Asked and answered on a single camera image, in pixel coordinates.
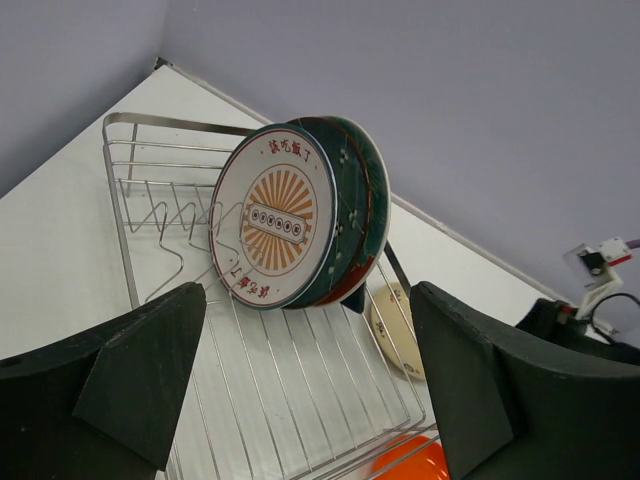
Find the teal speckled round plate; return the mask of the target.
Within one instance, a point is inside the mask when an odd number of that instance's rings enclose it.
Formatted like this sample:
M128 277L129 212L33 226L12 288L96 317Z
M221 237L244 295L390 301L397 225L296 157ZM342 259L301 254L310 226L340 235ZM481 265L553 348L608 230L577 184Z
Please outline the teal speckled round plate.
M364 241L370 193L363 147L351 121L331 116L306 116L291 123L312 134L324 148L337 191L333 243L317 278L288 306L293 310L326 301L346 280Z

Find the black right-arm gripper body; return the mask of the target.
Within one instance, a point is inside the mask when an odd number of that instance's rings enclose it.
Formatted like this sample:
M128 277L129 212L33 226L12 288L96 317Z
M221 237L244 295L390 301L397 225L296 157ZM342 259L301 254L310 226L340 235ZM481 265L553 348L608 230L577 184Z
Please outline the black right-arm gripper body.
M613 340L593 324L593 314L577 319L578 308L540 298L516 328L566 349L607 360L638 360L639 349Z

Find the dark blue leaf plate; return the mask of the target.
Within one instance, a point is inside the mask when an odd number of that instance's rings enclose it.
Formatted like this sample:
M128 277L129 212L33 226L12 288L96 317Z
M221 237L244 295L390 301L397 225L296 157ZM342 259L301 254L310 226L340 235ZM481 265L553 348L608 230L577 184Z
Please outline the dark blue leaf plate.
M357 290L351 295L341 301L341 305L348 310L362 314L366 304L366 284L363 283Z

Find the cream round plate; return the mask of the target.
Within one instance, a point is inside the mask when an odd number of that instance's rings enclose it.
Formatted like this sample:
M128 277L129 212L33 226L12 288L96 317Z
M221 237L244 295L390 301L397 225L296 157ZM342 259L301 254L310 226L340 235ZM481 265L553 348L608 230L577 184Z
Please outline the cream round plate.
M370 307L370 324L386 358L410 377L425 381L409 298L399 282L384 285L374 294Z

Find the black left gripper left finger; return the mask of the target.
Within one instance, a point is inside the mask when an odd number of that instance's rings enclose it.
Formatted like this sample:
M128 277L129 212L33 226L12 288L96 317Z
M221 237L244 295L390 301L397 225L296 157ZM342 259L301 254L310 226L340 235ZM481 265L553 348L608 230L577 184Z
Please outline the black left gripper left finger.
M188 282L1 362L4 479L153 479L166 469L203 330Z

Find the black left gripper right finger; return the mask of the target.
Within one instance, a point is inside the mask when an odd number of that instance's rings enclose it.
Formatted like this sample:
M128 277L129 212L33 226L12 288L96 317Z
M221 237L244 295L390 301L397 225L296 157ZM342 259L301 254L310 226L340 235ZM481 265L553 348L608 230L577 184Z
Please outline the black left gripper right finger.
M635 479L639 351L540 299L508 325L429 282L410 307L454 479Z

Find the red teal floral plate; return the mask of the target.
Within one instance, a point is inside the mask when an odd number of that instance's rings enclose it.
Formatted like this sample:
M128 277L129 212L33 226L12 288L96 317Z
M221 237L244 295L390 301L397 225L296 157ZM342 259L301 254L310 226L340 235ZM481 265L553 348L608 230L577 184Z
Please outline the red teal floral plate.
M354 143L358 157L364 161L368 206L363 244L353 265L317 306L346 300L364 285L384 250L391 218L389 176L378 146L370 134L355 121L341 116L328 116L327 120L345 131L347 138Z

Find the white sunburst pattern plate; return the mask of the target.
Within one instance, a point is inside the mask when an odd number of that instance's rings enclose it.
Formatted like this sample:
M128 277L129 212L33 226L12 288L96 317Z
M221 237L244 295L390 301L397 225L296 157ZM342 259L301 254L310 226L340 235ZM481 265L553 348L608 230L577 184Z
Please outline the white sunburst pattern plate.
M211 200L221 283L254 309L292 304L318 278L336 219L336 179L319 141L291 124L256 130L231 153Z

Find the orange round plate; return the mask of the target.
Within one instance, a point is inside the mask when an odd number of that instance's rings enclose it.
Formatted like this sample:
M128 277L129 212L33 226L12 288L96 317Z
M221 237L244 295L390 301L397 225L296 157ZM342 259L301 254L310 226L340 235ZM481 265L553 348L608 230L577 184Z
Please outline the orange round plate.
M389 442L390 450L373 464L377 479L449 479L444 449L424 435L402 435Z

